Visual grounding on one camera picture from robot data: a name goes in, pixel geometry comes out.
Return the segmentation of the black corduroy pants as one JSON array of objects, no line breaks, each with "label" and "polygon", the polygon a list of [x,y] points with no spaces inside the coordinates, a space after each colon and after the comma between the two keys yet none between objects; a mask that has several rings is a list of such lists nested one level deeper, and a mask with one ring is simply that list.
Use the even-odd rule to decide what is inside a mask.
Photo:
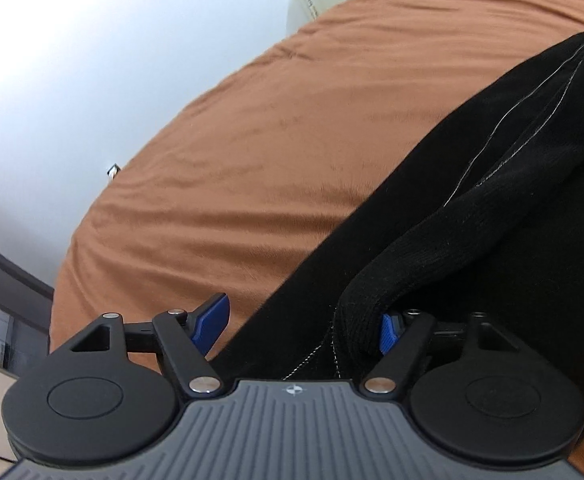
[{"label": "black corduroy pants", "polygon": [[[482,311],[584,394],[584,32],[444,118],[214,358],[359,380],[386,313]],[[573,454],[584,470],[584,437]]]}]

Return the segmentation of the orange bed cover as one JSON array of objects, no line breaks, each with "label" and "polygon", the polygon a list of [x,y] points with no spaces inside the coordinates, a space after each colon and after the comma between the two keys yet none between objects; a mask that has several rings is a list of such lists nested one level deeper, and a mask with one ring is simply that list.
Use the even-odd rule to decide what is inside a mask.
[{"label": "orange bed cover", "polygon": [[215,292],[214,358],[449,114],[584,32],[584,0],[349,0],[190,103],[95,200],[51,344]]}]

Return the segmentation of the dark wardrobe cabinet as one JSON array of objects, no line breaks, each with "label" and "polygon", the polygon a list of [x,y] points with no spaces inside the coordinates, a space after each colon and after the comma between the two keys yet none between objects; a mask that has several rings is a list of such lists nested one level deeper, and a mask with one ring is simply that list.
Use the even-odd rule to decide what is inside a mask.
[{"label": "dark wardrobe cabinet", "polygon": [[50,350],[54,289],[0,254],[0,369],[22,376]]}]

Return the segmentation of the wall socket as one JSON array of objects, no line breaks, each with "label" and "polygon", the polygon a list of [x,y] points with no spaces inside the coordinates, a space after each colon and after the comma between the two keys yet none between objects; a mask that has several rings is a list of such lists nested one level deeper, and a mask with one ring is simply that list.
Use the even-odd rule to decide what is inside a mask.
[{"label": "wall socket", "polygon": [[120,173],[120,167],[117,164],[114,164],[108,168],[106,171],[107,177],[109,180],[114,180],[117,174]]}]

